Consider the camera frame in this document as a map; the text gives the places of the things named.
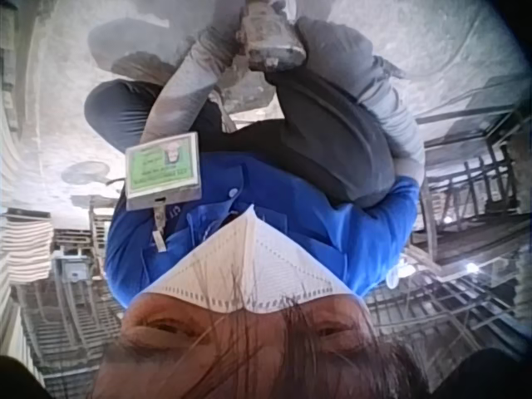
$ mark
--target knee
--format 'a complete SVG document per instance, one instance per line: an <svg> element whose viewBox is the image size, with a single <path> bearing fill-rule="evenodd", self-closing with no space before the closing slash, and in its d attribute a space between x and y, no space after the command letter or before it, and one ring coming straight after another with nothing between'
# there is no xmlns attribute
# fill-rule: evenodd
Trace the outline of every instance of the knee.
<svg viewBox="0 0 532 399"><path fill-rule="evenodd" d="M121 107L129 91L128 81L123 79L106 81L95 87L85 100L85 119L89 125L98 131L98 126L119 115L117 107Z"/></svg>

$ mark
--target blue shirt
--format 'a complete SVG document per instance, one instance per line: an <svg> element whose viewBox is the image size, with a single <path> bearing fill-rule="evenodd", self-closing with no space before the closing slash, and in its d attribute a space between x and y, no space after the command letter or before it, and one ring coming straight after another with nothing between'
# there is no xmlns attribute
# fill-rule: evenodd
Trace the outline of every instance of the blue shirt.
<svg viewBox="0 0 532 399"><path fill-rule="evenodd" d="M249 154L201 154L200 173L202 198L166 207L164 253L157 252L152 238L152 209L127 212L123 196L116 206L106 276L124 307L230 215L251 204L260 219L305 248L360 296L397 263L416 220L419 186L408 177L398 178L378 205L360 209L332 206L307 181Z"/></svg>

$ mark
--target light fixture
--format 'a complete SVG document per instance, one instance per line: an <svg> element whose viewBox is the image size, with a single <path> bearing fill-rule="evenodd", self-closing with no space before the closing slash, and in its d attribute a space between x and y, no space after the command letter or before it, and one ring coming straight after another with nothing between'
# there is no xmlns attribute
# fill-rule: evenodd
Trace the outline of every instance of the light fixture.
<svg viewBox="0 0 532 399"><path fill-rule="evenodd" d="M472 263L472 262L469 262L466 266L465 266L465 269L467 270L467 273L479 273L480 271L480 268Z"/></svg>
<svg viewBox="0 0 532 399"><path fill-rule="evenodd" d="M416 272L416 268L411 264L404 264L397 270L399 278L412 276Z"/></svg>

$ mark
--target n95 mask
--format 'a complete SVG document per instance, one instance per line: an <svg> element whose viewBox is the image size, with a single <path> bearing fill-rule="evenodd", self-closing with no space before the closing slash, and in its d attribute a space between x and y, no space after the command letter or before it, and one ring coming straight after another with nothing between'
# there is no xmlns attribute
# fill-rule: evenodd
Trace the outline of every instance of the n95 mask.
<svg viewBox="0 0 532 399"><path fill-rule="evenodd" d="M214 312L272 313L353 292L302 247L257 217L225 225L144 290Z"/></svg>

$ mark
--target dark pants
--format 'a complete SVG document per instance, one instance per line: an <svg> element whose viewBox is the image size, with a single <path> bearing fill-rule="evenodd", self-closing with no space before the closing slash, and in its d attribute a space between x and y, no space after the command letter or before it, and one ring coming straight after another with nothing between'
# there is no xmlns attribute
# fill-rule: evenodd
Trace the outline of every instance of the dark pants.
<svg viewBox="0 0 532 399"><path fill-rule="evenodd" d="M204 105L190 131L199 150L253 153L315 185L335 204L366 208L384 198L395 181L382 128L369 112L309 71L274 73L285 120L253 123L222 133L218 107ZM161 87L139 81L102 83L88 96L86 119L107 142L124 152L137 145Z"/></svg>

